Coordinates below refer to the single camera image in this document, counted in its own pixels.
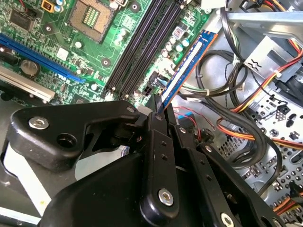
chip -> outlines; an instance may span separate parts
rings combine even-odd
[[[82,103],[89,103],[89,100],[81,97],[80,95],[75,94],[72,98],[71,104],[82,104]]]
[[[15,9],[11,11],[10,22],[19,28],[22,28],[28,32],[31,32],[34,26],[34,21],[28,17],[21,15],[21,13]]]

capacitor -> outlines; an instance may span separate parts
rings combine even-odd
[[[183,51],[183,46],[182,46],[181,44],[178,44],[178,45],[176,46],[176,51],[182,52],[182,51]]]
[[[162,51],[161,51],[161,54],[162,54],[162,56],[163,56],[164,58],[167,58],[168,55],[169,55],[169,53],[167,52],[167,50],[162,50]]]
[[[64,0],[56,0],[58,6],[63,6],[65,4]]]
[[[90,89],[92,89],[93,91],[97,91],[98,90],[98,85],[97,84],[92,84],[90,86]]]
[[[171,44],[175,44],[175,43],[176,43],[176,38],[172,36],[172,37],[169,39],[169,42],[170,42]]]
[[[61,6],[55,5],[53,9],[54,9],[55,12],[57,12],[57,13],[61,12]]]
[[[184,47],[188,47],[188,46],[190,45],[190,41],[189,41],[188,39],[183,39],[183,40],[182,40],[182,45],[183,45]]]
[[[171,43],[165,44],[165,49],[166,49],[168,52],[170,52],[170,51],[172,50],[172,45],[171,45]]]
[[[79,42],[79,41],[75,42],[75,47],[81,48],[82,47],[82,43]]]

white label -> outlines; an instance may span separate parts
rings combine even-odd
[[[66,61],[69,52],[63,48],[59,48],[57,53],[57,58],[60,58],[62,61]]]

pci slot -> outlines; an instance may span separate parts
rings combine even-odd
[[[74,75],[70,70],[64,68],[60,64],[57,64],[46,57],[32,51],[31,49],[27,48],[26,46],[8,38],[4,34],[0,34],[0,44],[5,45],[6,47],[16,51],[17,53],[23,55],[24,57],[29,58],[30,60],[38,63],[41,66],[46,67],[47,69],[58,73],[68,79],[75,80],[77,82],[83,83],[85,80],[80,79],[76,75]]]
[[[55,92],[4,68],[3,66],[0,66],[0,79],[47,102],[50,102],[55,96]]]

cable tie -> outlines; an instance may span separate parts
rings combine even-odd
[[[274,72],[276,73],[276,77],[280,78],[282,76],[282,73],[278,70],[275,70]]]
[[[209,96],[210,95],[209,89],[205,89],[205,91],[206,91],[206,96]]]

